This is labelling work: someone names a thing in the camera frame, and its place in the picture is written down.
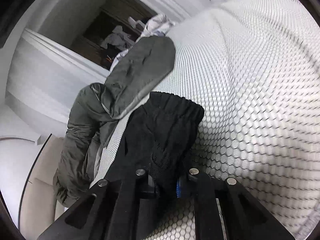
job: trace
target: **laundry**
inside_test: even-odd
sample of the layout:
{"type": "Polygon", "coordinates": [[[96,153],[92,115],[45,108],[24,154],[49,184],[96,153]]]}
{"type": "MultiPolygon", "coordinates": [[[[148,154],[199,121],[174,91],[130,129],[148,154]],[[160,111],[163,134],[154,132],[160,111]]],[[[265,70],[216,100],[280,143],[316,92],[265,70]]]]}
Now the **laundry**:
{"type": "MultiPolygon", "coordinates": [[[[319,198],[310,199],[320,189],[320,135],[308,135],[310,127],[320,131],[313,117],[320,113],[314,105],[320,96],[319,26],[298,0],[231,0],[166,36],[176,46],[175,67],[154,91],[205,109],[192,147],[194,167],[218,179],[236,178],[297,240],[305,240],[320,218],[319,198]]],[[[127,118],[103,149],[92,184],[110,168],[127,118]]],[[[187,203],[184,212],[192,214],[194,206],[187,203]]],[[[171,233],[168,224],[179,213],[172,209],[156,228],[171,233]]]]}
{"type": "Polygon", "coordinates": [[[123,179],[128,170],[145,169],[157,197],[176,195],[179,163],[196,140],[202,106],[179,96],[151,92],[132,112],[106,179],[123,179]]]}
{"type": "Polygon", "coordinates": [[[125,33],[122,30],[122,26],[118,25],[113,29],[112,33],[105,38],[100,46],[107,49],[108,44],[116,46],[119,50],[123,51],[132,47],[135,42],[130,39],[130,34],[125,33]]]}
{"type": "Polygon", "coordinates": [[[62,205],[71,206],[89,189],[99,144],[108,144],[118,120],[173,69],[174,62],[171,39],[143,38],[104,84],[93,83],[79,92],[70,111],[61,160],[53,178],[55,194],[62,205]]]}
{"type": "MultiPolygon", "coordinates": [[[[148,20],[147,24],[144,27],[143,32],[141,33],[140,37],[136,40],[138,42],[143,37],[150,37],[150,36],[165,36],[168,31],[175,26],[177,23],[172,22],[168,19],[166,15],[158,14],[148,20]]],[[[113,60],[112,65],[110,67],[110,72],[115,68],[118,62],[128,53],[130,48],[121,51],[113,60]]]]}

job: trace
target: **metal screw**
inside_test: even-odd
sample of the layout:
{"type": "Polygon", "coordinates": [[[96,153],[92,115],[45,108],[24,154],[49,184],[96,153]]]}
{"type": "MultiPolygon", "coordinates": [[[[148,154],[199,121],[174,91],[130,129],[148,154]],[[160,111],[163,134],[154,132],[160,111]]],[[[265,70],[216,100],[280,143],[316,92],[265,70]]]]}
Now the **metal screw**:
{"type": "Polygon", "coordinates": [[[197,174],[199,173],[199,170],[196,169],[196,168],[191,168],[191,169],[189,170],[189,173],[190,173],[191,175],[197,175],[197,174]]]}
{"type": "Polygon", "coordinates": [[[227,178],[227,183],[229,185],[235,185],[237,183],[237,181],[234,178],[227,178]]]}
{"type": "Polygon", "coordinates": [[[137,169],[136,170],[136,174],[138,175],[138,176],[142,176],[142,175],[144,175],[146,173],[146,171],[144,170],[144,169],[137,169]]]}
{"type": "Polygon", "coordinates": [[[108,185],[108,181],[107,181],[106,179],[100,179],[100,180],[98,181],[98,185],[99,185],[100,187],[104,187],[104,186],[108,185]]]}

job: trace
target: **black cloth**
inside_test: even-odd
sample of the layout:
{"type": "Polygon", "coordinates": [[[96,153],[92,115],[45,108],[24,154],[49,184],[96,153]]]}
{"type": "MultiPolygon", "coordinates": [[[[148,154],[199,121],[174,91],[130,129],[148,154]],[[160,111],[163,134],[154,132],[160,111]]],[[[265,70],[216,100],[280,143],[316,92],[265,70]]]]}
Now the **black cloth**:
{"type": "Polygon", "coordinates": [[[151,92],[130,116],[116,158],[105,178],[122,179],[143,168],[154,180],[158,197],[174,198],[178,166],[196,140],[204,109],[185,98],[151,92]]]}

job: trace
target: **crumpled clothing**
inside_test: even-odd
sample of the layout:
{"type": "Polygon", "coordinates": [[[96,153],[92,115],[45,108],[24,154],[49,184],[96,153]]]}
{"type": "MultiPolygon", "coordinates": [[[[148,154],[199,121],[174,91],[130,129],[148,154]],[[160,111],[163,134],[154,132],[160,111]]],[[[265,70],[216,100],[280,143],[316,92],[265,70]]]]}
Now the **crumpled clothing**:
{"type": "MultiPolygon", "coordinates": [[[[164,14],[158,14],[148,20],[147,24],[144,27],[143,32],[141,33],[140,37],[136,40],[138,42],[143,37],[150,37],[150,36],[165,36],[168,31],[175,26],[177,23],[172,22],[169,18],[164,14]]],[[[112,62],[110,67],[110,72],[115,68],[118,62],[127,55],[130,48],[120,52],[112,62]]]]}
{"type": "Polygon", "coordinates": [[[202,106],[191,100],[150,92],[147,103],[130,115],[105,178],[115,181],[128,170],[145,169],[154,180],[157,197],[175,198],[179,163],[195,142],[203,116],[202,106]]]}
{"type": "Polygon", "coordinates": [[[108,35],[105,40],[101,43],[101,47],[107,49],[108,44],[116,46],[119,50],[126,50],[131,48],[135,42],[130,39],[130,34],[122,31],[122,26],[116,26],[112,33],[108,35]]]}
{"type": "Polygon", "coordinates": [[[170,73],[174,62],[175,47],[170,38],[143,38],[104,84],[93,83],[79,92],[53,177],[55,195],[63,206],[71,206],[89,189],[99,143],[108,144],[119,119],[170,73]]]}

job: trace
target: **gray jacket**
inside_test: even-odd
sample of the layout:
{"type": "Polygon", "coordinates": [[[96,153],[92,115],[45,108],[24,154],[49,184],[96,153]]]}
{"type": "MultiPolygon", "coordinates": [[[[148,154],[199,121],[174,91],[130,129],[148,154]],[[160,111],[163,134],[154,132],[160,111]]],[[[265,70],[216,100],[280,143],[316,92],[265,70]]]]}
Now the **gray jacket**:
{"type": "Polygon", "coordinates": [[[93,83],[79,92],[53,178],[62,205],[71,206],[89,189],[98,146],[108,144],[118,120],[170,73],[174,61],[175,47],[170,38],[142,38],[104,84],[93,83]]]}

